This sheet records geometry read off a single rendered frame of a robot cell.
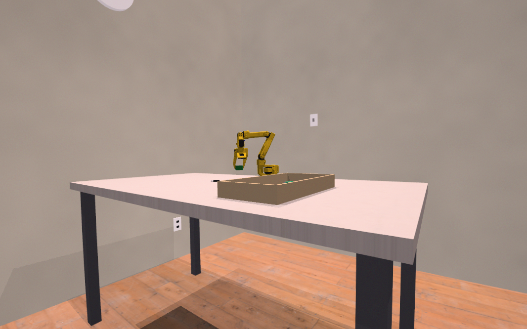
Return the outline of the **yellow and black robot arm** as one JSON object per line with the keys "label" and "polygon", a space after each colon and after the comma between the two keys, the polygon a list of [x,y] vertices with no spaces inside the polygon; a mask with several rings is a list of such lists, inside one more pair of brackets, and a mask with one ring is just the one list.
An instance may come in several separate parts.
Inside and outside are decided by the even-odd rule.
{"label": "yellow and black robot arm", "polygon": [[[243,132],[239,132],[237,133],[237,147],[238,148],[244,148],[245,145],[244,145],[244,139],[249,139],[250,137],[266,137],[266,141],[265,143],[263,144],[260,152],[259,152],[259,155],[258,155],[258,158],[259,160],[257,160],[257,165],[258,165],[258,174],[260,176],[267,176],[267,175],[272,175],[272,174],[277,174],[277,165],[268,165],[268,164],[265,164],[266,163],[266,160],[264,160],[267,152],[268,152],[268,149],[270,147],[270,145],[272,144],[272,141],[274,139],[274,133],[269,133],[268,131],[262,131],[262,132],[250,132],[250,131],[243,131]],[[263,168],[265,167],[265,168]],[[264,171],[264,173],[263,173]]]}

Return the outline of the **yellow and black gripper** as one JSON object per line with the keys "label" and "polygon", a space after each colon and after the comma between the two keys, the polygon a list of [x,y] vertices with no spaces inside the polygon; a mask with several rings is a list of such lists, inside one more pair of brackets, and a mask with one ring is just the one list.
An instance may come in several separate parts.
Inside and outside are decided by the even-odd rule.
{"label": "yellow and black gripper", "polygon": [[244,168],[245,162],[248,157],[248,148],[235,148],[234,150],[235,151],[234,151],[233,167],[236,168],[235,164],[238,158],[238,159],[243,159],[243,168]]}

